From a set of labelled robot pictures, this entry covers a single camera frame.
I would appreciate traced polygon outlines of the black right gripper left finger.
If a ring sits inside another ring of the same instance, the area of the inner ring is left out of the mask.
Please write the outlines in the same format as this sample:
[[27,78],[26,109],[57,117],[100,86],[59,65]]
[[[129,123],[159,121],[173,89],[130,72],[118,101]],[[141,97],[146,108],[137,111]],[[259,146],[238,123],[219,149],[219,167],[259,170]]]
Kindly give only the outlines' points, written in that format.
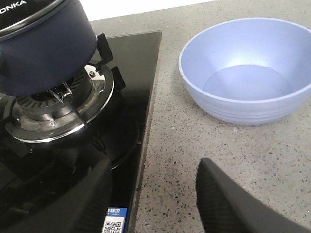
[[102,159],[73,188],[4,233],[100,233],[112,190],[111,163]]

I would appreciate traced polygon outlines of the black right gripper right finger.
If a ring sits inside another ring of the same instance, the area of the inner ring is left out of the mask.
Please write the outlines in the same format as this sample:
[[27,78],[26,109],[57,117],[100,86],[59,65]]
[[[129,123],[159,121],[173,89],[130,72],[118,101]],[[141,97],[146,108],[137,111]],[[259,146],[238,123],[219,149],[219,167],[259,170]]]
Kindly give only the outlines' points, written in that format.
[[309,233],[250,195],[212,160],[200,160],[197,208],[207,233]]

